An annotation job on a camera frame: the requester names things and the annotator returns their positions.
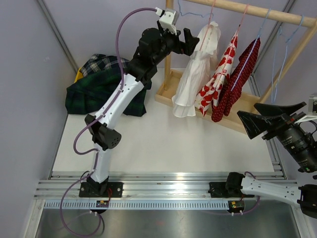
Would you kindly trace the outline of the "navy white plaid skirt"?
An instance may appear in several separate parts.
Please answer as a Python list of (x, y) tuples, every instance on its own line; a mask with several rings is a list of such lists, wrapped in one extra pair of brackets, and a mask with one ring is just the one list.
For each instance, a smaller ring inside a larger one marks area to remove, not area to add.
[(120, 67), (117, 57), (103, 54), (93, 54), (79, 69), (79, 71), (84, 77), (99, 71), (107, 71), (115, 75), (120, 75)]

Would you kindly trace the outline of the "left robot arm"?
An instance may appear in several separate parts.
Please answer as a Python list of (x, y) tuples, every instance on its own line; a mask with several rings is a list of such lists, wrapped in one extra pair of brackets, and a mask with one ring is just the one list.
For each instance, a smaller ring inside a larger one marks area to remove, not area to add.
[(108, 181), (111, 153), (121, 140), (121, 134), (114, 128), (132, 99), (151, 82), (162, 60), (171, 52), (187, 56), (193, 53), (200, 39), (188, 28), (183, 30), (183, 42), (180, 34), (179, 30), (172, 33), (161, 26), (144, 30), (122, 81), (94, 116), (86, 115), (85, 123), (92, 135), (96, 158), (91, 173), (81, 184), (80, 197), (118, 196), (115, 189), (122, 188), (122, 183)]

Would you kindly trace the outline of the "white red floral skirt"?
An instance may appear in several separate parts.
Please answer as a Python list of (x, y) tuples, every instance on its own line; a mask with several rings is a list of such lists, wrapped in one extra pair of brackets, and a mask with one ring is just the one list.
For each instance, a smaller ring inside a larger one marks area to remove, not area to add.
[(225, 85), (226, 80), (230, 78), (236, 48), (238, 43), (239, 30), (232, 36), (227, 49), (223, 53), (211, 79), (201, 88), (195, 98), (194, 106), (200, 113), (205, 116), (208, 109), (216, 108), (219, 103), (220, 93)]

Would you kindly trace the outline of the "dark green plaid skirt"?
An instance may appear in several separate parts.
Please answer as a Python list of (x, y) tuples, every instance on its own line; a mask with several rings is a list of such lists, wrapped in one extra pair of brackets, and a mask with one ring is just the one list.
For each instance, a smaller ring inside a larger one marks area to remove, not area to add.
[(85, 115), (98, 111), (121, 80), (119, 68), (89, 74), (66, 90), (65, 107), (69, 114)]

